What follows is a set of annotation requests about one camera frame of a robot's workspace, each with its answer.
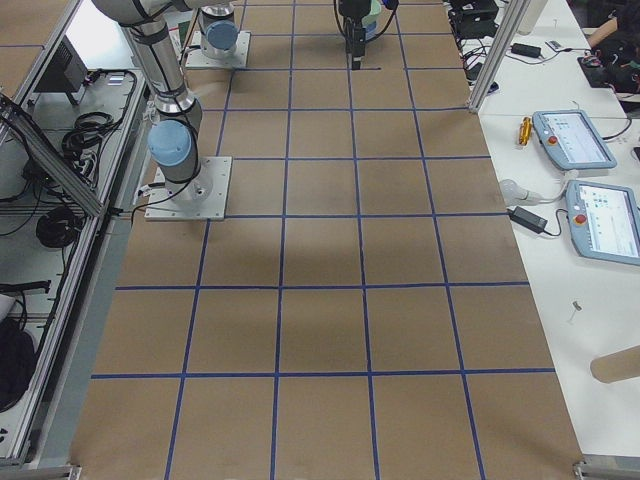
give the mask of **white mounting plate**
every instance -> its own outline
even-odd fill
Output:
[[[176,204],[173,199],[164,201],[169,195],[164,188],[152,190],[149,203],[162,201],[158,205],[146,207],[145,218],[150,221],[175,220],[224,220],[231,178],[231,157],[202,157],[200,175],[210,175],[213,189],[202,202],[193,204],[193,209],[186,210],[183,205]],[[158,168],[154,182],[164,182],[164,175]]]
[[[191,40],[192,47],[200,46],[200,31],[194,32]],[[210,68],[224,68],[224,69],[240,69],[247,68],[247,57],[249,56],[249,40],[251,39],[251,33],[245,30],[238,33],[238,40],[236,41],[236,51],[233,55],[229,55],[224,59],[214,59],[205,56],[202,50],[192,50],[187,54],[187,62],[185,66],[187,68],[197,69],[210,69]]]

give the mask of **black power brick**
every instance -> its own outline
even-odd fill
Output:
[[[522,55],[524,57],[540,58],[542,50],[540,47],[525,45],[524,43],[514,43],[511,45],[511,53]]]
[[[516,207],[513,210],[507,210],[507,212],[509,212],[509,218],[512,222],[516,222],[532,232],[542,233],[547,226],[547,221],[544,218],[524,208]]]

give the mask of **blue joint cap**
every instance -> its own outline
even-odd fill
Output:
[[[229,20],[220,20],[207,27],[207,41],[213,48],[229,50],[238,40],[236,24]]]
[[[175,167],[191,153],[193,138],[186,125],[176,120],[163,120],[151,128],[147,145],[160,165]]]

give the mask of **yellow tool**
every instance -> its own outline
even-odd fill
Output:
[[[531,138],[531,118],[524,117],[520,124],[520,134],[518,135],[518,145],[526,145]]]

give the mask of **black backpack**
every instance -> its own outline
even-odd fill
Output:
[[[31,336],[11,318],[0,322],[0,412],[20,401],[36,369]]]

